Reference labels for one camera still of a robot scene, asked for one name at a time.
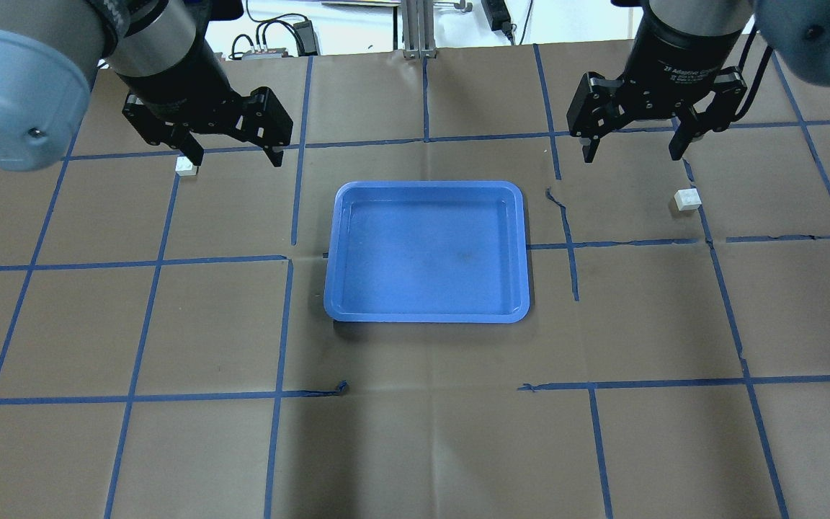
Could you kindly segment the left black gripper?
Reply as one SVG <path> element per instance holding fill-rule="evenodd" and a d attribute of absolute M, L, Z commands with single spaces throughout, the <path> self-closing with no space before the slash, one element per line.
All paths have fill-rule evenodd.
<path fill-rule="evenodd" d="M 273 167 L 283 164 L 293 136 L 289 112 L 269 86 L 247 95 L 235 91 L 204 40 L 171 68 L 141 78 L 124 75 L 122 82 L 136 98 L 122 112 L 148 144 L 167 144 L 201 167 L 204 148 L 192 133 L 227 135 L 257 145 Z"/>

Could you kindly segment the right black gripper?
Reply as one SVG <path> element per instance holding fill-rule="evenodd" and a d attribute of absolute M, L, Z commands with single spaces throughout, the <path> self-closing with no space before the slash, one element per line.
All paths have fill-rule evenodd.
<path fill-rule="evenodd" d="M 606 135 L 635 121 L 677 121 L 672 161 L 695 139 L 738 121 L 748 86 L 741 67 L 725 62 L 747 21 L 747 14 L 644 14 L 622 73 L 586 72 L 567 109 L 586 164 Z"/>

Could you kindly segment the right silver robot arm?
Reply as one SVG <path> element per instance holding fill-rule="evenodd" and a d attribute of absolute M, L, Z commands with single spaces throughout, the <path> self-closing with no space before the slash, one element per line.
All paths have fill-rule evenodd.
<path fill-rule="evenodd" d="M 679 122 L 672 160 L 695 139 L 744 118 L 771 56 L 830 87 L 830 1 L 639 1 L 643 16 L 616 79 L 590 71 L 566 113 L 585 162 L 635 121 Z"/>

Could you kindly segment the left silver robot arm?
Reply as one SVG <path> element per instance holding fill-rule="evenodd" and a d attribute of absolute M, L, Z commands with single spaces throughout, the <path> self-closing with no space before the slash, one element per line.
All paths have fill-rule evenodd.
<path fill-rule="evenodd" d="M 251 143 L 279 167 L 293 121 L 272 89 L 234 91 L 205 40 L 233 1 L 0 1 L 0 169 L 65 155 L 88 112 L 99 63 L 128 87 L 122 114 L 151 146 L 203 161 L 198 135 Z"/>

